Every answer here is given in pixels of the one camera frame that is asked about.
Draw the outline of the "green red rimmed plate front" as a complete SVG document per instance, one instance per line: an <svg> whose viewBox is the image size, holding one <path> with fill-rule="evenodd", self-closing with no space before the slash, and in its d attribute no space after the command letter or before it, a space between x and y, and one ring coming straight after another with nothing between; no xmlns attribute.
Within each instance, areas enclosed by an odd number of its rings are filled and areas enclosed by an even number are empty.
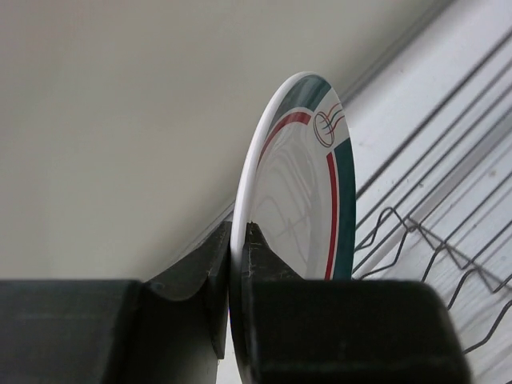
<svg viewBox="0 0 512 384"><path fill-rule="evenodd" d="M230 319L241 380L250 382L242 332L242 249L255 223L302 278L348 280L354 262L354 156L337 93L313 72L280 85L257 124L238 184L230 236Z"/></svg>

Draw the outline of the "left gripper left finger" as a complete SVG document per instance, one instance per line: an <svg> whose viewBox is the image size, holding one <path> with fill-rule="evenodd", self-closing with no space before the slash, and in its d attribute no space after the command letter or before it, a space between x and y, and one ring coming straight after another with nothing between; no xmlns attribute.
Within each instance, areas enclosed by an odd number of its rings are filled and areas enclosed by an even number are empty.
<svg viewBox="0 0 512 384"><path fill-rule="evenodd" d="M4 280L4 383L213 383L231 224L152 279Z"/></svg>

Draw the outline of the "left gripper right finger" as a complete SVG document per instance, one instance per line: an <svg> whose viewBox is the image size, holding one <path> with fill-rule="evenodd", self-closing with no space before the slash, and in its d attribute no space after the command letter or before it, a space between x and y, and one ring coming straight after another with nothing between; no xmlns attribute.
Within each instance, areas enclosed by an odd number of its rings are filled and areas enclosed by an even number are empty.
<svg viewBox="0 0 512 384"><path fill-rule="evenodd" d="M232 332L245 383L469 383L450 316L427 284L308 280L246 228Z"/></svg>

